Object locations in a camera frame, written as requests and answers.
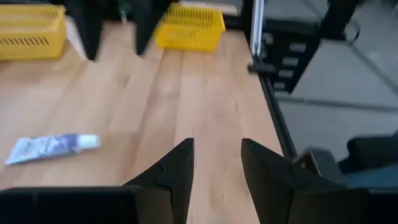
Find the wooden tabletop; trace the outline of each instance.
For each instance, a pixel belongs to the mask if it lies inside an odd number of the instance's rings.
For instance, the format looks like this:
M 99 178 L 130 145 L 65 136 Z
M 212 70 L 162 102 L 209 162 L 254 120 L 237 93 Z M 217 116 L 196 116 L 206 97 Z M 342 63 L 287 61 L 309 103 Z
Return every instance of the wooden tabletop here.
M 282 154 L 242 32 L 215 53 L 135 55 L 131 26 L 107 24 L 96 63 L 67 43 L 58 60 L 0 63 L 0 161 L 17 138 L 99 134 L 100 149 L 0 165 L 0 188 L 122 185 L 185 138 L 195 138 L 188 223 L 258 223 L 244 179 L 241 139 Z

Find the yellow plastic basket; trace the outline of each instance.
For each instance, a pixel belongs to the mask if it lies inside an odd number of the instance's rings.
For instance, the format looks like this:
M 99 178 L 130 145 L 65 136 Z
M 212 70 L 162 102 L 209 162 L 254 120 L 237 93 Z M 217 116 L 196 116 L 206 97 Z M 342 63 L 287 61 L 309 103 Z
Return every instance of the yellow plastic basket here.
M 216 49 L 225 32 L 222 12 L 173 3 L 156 30 L 155 41 L 167 49 Z
M 57 58 L 65 39 L 63 6 L 0 5 L 0 60 Z

